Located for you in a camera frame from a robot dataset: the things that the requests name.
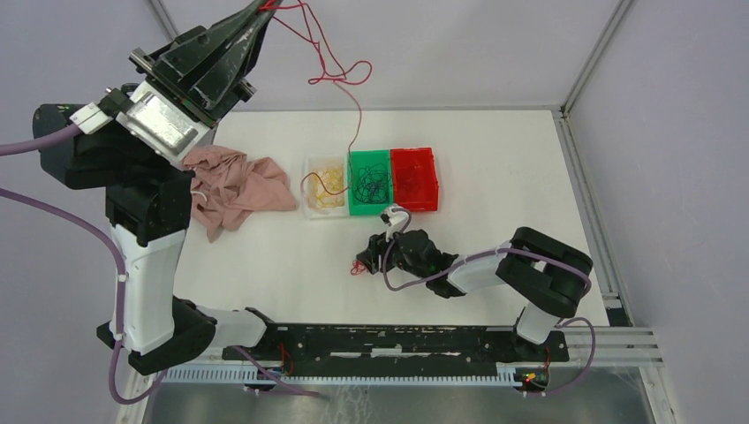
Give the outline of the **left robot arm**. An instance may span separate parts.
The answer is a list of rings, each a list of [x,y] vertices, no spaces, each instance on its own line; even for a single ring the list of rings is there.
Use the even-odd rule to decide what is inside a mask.
[[[142,375],[210,348],[242,346],[260,360],[276,352],[278,337],[264,315],[199,307],[174,295],[193,204],[193,173],[182,160],[253,96],[246,76],[274,9],[272,1],[254,1],[152,53],[136,49],[130,58],[141,83],[89,104],[46,103],[34,113],[34,135],[62,135],[41,149],[42,169],[72,190],[105,191],[108,241],[124,267],[113,317],[96,333],[113,350],[125,348]]]

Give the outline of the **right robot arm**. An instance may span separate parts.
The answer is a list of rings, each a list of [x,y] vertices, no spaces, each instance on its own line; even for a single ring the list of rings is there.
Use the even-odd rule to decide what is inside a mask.
[[[404,271],[414,279],[400,290],[424,285],[444,299],[509,286],[527,301],[510,337],[511,351],[521,360],[535,359],[556,325],[575,317],[591,290],[594,268],[587,254],[530,227],[516,229],[498,247],[469,255],[441,251],[423,230],[375,234],[355,261],[372,275]]]

